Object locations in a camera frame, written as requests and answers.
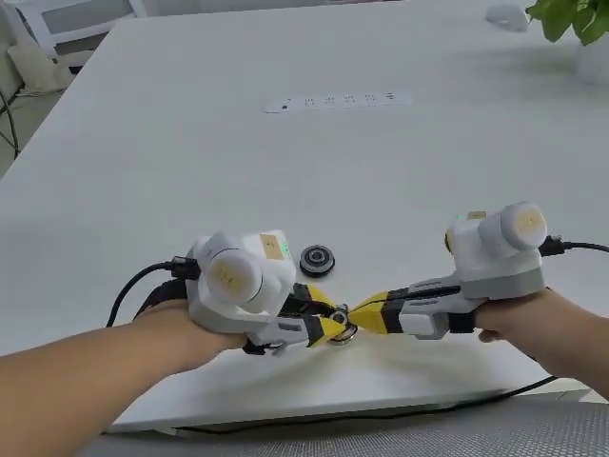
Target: hand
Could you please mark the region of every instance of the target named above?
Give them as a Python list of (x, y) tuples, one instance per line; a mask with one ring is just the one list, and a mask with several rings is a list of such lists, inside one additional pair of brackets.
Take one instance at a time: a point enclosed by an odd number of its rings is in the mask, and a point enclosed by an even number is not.
[(590, 332), (603, 331), (603, 319), (552, 290), (518, 300), (489, 302), (476, 312), (484, 343), (507, 340), (548, 372), (573, 377)]
[(244, 335), (210, 333), (196, 325), (188, 316), (186, 300), (149, 308), (128, 325), (151, 334), (158, 343), (151, 351), (169, 361), (167, 375), (199, 368), (220, 352), (246, 343)]

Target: black wire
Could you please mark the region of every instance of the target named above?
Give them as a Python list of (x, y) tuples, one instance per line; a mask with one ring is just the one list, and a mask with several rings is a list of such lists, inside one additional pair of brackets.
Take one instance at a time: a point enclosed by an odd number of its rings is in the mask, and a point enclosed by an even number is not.
[(9, 138), (6, 137), (6, 135), (4, 133), (1, 133), (1, 134), (2, 134), (2, 137), (7, 141), (7, 143), (9, 143), (10, 147), (14, 149), (15, 159), (16, 159), (17, 156), (19, 155), (19, 153), (21, 152), (21, 150), (19, 150), (19, 138), (17, 137), (17, 128), (15, 127), (15, 120), (12, 117), (12, 110), (10, 109), (9, 100), (7, 99), (7, 96), (4, 94), (4, 92), (1, 90), (0, 90), (0, 99), (2, 99), (2, 102), (4, 103), (4, 106), (5, 106), (5, 111), (7, 112), (7, 116), (9, 117), (10, 134), (12, 135), (12, 142), (9, 140)]
[(154, 264), (144, 268), (142, 271), (133, 276), (116, 297), (114, 305), (112, 306), (112, 310), (110, 311), (110, 316), (108, 318), (108, 323), (106, 324), (106, 327), (112, 327), (114, 325), (114, 321), (116, 320), (116, 315), (118, 314), (118, 309), (121, 307), (121, 303), (123, 303), (123, 300), (129, 293), (131, 288), (136, 285), (136, 283), (138, 283), (144, 276), (151, 274), (153, 271), (158, 271), (160, 269), (169, 270), (171, 269), (172, 265), (173, 264), (171, 262), (162, 262), (160, 264)]
[(609, 252), (608, 247), (604, 245), (595, 245), (594, 243), (571, 243), (569, 241), (565, 241), (563, 245), (565, 249), (591, 249)]
[(482, 407), (486, 405), (491, 405), (497, 402), (501, 402), (503, 400), (507, 400), (509, 398), (515, 397), (516, 395), (521, 395), (523, 393), (529, 392), (533, 389), (536, 389), (541, 386), (545, 386), (546, 384), (550, 384), (553, 381), (556, 381), (558, 378), (556, 376), (548, 376), (547, 378), (542, 379), (541, 381), (537, 381), (537, 383), (530, 384), (528, 386), (520, 387), (515, 390), (510, 390), (509, 392), (501, 393), (499, 395), (493, 395), (491, 397), (481, 398), (480, 400), (472, 400), (469, 402), (463, 402), (456, 404), (452, 407), (437, 407), (434, 409), (420, 409), (417, 411), (408, 411), (402, 412), (398, 414), (390, 414), (386, 416), (377, 416), (372, 414), (358, 414), (354, 416), (333, 416), (333, 417), (324, 417), (322, 419), (313, 419), (311, 421), (292, 421), (292, 422), (278, 422), (275, 424), (256, 424), (253, 426), (245, 426), (245, 427), (236, 427), (230, 428), (227, 430), (214, 430), (211, 428), (199, 428), (199, 427), (177, 427), (176, 430), (183, 431), (193, 431), (197, 433), (205, 433), (209, 435), (230, 435), (233, 433), (241, 433), (244, 431), (257, 430), (261, 428), (270, 428), (270, 427), (301, 427), (301, 426), (312, 426), (317, 424), (327, 424), (329, 422), (338, 422), (338, 421), (372, 421), (372, 420), (391, 420), (391, 419), (403, 419), (406, 417), (415, 417), (415, 416), (426, 416), (429, 414), (445, 414), (448, 412), (460, 411), (462, 409), (469, 409), (471, 407)]
[(437, 297), (445, 297), (447, 295), (454, 295), (461, 291), (461, 286), (447, 286), (443, 288), (433, 288), (433, 289), (425, 289), (425, 290), (415, 290), (414, 292), (405, 292), (401, 295), (395, 295), (389, 299), (381, 298), (379, 300), (373, 300), (371, 302), (364, 302), (361, 305), (356, 306), (351, 309), (353, 311), (358, 308), (367, 307), (368, 305), (373, 305), (375, 303), (393, 303), (393, 302), (401, 302), (403, 300), (424, 300), (425, 298), (437, 298)]

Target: green plant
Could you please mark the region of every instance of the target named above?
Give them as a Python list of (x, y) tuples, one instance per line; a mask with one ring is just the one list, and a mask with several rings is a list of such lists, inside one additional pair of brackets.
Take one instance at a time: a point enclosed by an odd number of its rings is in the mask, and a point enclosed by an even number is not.
[(552, 43), (569, 27), (584, 46), (609, 31), (609, 0), (537, 0), (526, 12), (541, 21), (543, 35)]

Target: floor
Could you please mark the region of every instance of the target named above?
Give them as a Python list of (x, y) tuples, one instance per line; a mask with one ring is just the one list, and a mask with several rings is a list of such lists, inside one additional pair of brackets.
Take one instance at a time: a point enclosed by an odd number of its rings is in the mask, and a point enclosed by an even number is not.
[[(17, 138), (19, 139), (21, 149), (28, 143), (38, 127), (40, 127), (60, 97), (61, 94), (54, 93), (39, 97), (17, 98), (12, 103), (10, 109), (15, 120)], [(0, 116), (0, 131), (11, 138), (9, 117), (5, 113)], [(0, 177), (4, 176), (9, 169), (13, 156), (14, 151), (12, 147), (0, 137)]]

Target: power strip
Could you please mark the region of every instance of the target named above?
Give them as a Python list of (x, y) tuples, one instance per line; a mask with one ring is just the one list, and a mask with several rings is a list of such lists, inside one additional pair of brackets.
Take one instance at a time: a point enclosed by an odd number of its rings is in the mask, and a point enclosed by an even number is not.
[(265, 107), (265, 112), (281, 113), (317, 109), (350, 109), (410, 105), (412, 98), (405, 92), (366, 92), (341, 95), (315, 95), (312, 97), (286, 98)]

